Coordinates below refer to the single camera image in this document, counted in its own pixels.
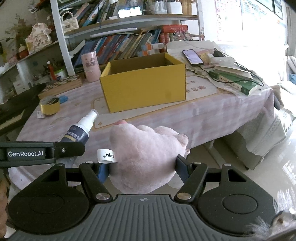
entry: open box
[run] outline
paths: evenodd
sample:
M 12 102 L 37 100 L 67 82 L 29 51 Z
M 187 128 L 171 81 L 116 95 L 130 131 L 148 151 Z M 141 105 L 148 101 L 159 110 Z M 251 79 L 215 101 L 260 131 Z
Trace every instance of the open box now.
M 101 84 L 110 113 L 186 100 L 185 64 L 167 53 L 110 61 Z

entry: pink tumbler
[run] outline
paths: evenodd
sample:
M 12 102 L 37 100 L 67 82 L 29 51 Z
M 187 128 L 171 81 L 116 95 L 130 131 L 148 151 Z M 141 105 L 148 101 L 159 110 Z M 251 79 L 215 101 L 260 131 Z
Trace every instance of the pink tumbler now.
M 100 79 L 101 71 L 96 58 L 96 52 L 81 55 L 83 69 L 88 82 L 95 82 Z

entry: white purse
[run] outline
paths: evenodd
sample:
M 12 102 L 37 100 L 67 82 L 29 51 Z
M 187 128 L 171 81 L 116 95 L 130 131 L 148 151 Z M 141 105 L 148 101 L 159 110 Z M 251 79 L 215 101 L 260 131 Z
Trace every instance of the white purse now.
M 69 19 L 63 20 L 64 19 L 64 16 L 67 13 L 71 14 L 72 17 L 69 18 Z M 74 17 L 73 13 L 71 13 L 70 11 L 64 12 L 64 14 L 61 16 L 61 23 L 62 23 L 62 27 L 63 27 L 63 32 L 64 33 L 79 28 L 77 18 Z

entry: screw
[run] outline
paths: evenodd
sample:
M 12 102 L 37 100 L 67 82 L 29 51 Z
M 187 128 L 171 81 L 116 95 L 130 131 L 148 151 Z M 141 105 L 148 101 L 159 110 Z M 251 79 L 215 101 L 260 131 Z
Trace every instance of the screw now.
M 179 198 L 180 200 L 188 200 L 191 198 L 191 195 L 186 192 L 181 192 L 177 194 L 177 198 Z
M 108 200 L 109 198 L 110 198 L 110 195 L 108 193 L 104 193 L 104 192 L 98 193 L 96 195 L 96 199 L 98 199 L 98 200 Z

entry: spray bottle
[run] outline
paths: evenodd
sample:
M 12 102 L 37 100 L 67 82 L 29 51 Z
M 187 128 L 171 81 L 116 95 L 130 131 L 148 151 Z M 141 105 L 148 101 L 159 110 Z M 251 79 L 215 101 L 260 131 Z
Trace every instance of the spray bottle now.
M 93 122 L 97 118 L 99 113 L 92 109 L 85 117 L 83 117 L 77 124 L 72 125 L 64 137 L 61 139 L 61 142 L 82 142 L 84 145 L 89 139 L 89 131 L 93 126 Z M 57 163 L 65 164 L 66 168 L 71 168 L 77 157 L 70 158 L 60 158 L 57 160 Z

